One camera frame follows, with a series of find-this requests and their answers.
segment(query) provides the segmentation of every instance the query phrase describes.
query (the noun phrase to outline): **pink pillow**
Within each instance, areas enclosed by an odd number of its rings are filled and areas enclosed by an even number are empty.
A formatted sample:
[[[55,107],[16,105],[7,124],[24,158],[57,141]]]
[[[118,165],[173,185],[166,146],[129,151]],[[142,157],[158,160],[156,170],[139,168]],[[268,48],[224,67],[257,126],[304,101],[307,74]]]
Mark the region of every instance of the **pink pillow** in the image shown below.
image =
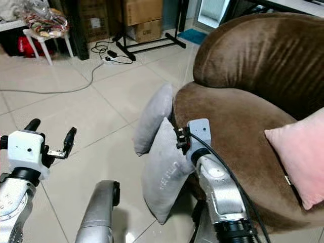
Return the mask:
[[[324,200],[324,108],[282,128],[265,130],[306,210]]]

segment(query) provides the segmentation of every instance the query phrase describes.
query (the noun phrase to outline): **white stool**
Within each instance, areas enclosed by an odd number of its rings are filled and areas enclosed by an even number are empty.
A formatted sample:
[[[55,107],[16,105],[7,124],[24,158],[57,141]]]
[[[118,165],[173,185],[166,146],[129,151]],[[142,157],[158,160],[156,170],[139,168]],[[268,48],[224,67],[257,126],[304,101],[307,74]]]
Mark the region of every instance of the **white stool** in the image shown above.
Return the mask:
[[[36,34],[31,29],[23,29],[22,31],[24,32],[25,36],[27,37],[28,42],[31,45],[32,49],[34,50],[36,58],[39,58],[39,55],[38,55],[38,52],[36,50],[36,47],[35,47],[34,43],[32,42],[32,39],[31,39],[32,37],[34,39],[38,40],[38,42],[40,43],[40,45],[41,45],[41,47],[43,49],[43,52],[44,52],[46,58],[47,58],[47,61],[49,62],[50,65],[53,65],[51,56],[50,56],[49,51],[47,50],[47,47],[46,47],[46,44],[45,44],[45,41],[47,41],[48,39],[53,39],[53,38],[52,37],[39,36],[38,34]],[[66,43],[67,49],[69,50],[69,54],[70,54],[71,57],[73,57],[73,52],[72,52],[72,48],[71,48],[70,41],[69,41],[69,34],[67,33],[66,35],[62,36],[61,38],[65,39],[65,43]],[[56,42],[55,38],[54,38],[54,43],[56,45],[56,48],[58,48],[58,45],[57,45],[57,42]]]

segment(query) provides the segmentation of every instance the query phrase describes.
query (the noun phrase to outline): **brown armchair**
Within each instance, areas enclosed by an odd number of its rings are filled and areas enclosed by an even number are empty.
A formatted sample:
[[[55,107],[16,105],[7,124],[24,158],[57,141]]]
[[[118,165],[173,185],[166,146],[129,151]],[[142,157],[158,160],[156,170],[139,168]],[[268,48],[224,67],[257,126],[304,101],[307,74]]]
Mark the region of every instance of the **brown armchair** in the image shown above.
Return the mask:
[[[264,135],[324,106],[324,20],[283,13],[234,19],[206,38],[193,75],[176,95],[176,126],[209,119],[212,147],[270,232],[324,225],[324,203],[303,209]]]

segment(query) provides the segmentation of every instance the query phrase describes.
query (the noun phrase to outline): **blue mat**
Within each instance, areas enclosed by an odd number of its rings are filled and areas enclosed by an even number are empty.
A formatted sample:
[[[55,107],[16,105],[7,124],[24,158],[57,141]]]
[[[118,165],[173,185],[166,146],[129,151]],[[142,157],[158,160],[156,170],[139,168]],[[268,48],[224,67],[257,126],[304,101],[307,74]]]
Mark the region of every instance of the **blue mat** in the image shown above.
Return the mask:
[[[204,39],[206,38],[207,34],[199,32],[194,29],[189,29],[184,32],[178,34],[178,37],[184,38],[190,42],[200,45]]]

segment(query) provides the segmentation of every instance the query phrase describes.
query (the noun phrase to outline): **pillow tag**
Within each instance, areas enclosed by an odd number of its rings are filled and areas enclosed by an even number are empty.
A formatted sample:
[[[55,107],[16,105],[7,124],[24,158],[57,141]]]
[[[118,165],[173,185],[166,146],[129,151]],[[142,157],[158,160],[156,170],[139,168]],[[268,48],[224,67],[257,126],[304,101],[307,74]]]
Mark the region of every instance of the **pillow tag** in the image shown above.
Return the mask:
[[[291,181],[289,180],[289,176],[285,176],[285,179],[286,179],[286,181],[287,181],[287,183],[288,183],[288,185],[292,185],[292,183],[291,183]]]

